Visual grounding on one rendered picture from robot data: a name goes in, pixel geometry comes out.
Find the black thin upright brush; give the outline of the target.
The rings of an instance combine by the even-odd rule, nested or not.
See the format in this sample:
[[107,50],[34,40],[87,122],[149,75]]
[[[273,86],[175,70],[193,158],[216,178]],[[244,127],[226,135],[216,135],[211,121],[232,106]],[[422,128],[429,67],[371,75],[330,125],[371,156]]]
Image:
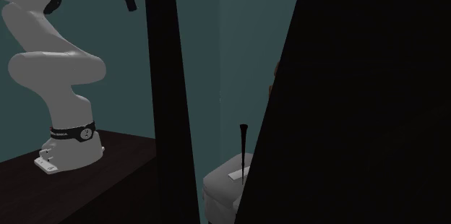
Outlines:
[[239,127],[240,127],[240,132],[241,132],[241,184],[244,184],[246,133],[247,133],[248,125],[247,124],[240,124]]

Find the dark robot stand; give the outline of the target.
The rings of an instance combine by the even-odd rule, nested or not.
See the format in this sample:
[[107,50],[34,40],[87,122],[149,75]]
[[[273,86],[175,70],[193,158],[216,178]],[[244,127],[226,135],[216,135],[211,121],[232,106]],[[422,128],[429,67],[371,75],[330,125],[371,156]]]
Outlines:
[[37,152],[0,163],[0,224],[163,224],[155,140],[100,131],[92,165],[47,174]]

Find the white flat card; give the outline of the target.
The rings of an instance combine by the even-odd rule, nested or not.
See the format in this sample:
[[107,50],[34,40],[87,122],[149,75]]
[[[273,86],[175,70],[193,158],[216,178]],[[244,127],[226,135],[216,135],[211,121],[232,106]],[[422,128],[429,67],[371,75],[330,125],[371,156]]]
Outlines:
[[240,170],[229,173],[228,177],[232,182],[243,181],[248,176],[249,169],[250,169],[250,167],[247,166]]

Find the white toilet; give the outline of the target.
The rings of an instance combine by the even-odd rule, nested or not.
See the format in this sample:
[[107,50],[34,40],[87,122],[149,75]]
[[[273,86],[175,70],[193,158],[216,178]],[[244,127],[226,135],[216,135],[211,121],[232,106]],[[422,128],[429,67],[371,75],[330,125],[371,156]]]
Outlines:
[[232,157],[203,178],[202,198],[209,224],[234,224],[237,210],[233,203],[242,195],[241,179],[232,181],[228,174],[241,175],[241,154]]

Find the large black panel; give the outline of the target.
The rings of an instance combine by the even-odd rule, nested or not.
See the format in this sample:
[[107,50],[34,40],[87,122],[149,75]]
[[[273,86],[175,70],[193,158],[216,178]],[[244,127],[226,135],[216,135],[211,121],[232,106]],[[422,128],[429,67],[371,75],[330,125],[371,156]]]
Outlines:
[[451,0],[297,0],[235,224],[451,224]]

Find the black upright post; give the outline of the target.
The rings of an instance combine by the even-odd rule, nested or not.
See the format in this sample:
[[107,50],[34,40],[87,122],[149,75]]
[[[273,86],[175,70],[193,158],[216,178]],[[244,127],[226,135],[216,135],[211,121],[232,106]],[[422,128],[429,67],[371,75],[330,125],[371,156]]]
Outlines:
[[201,224],[176,0],[145,0],[162,224]]

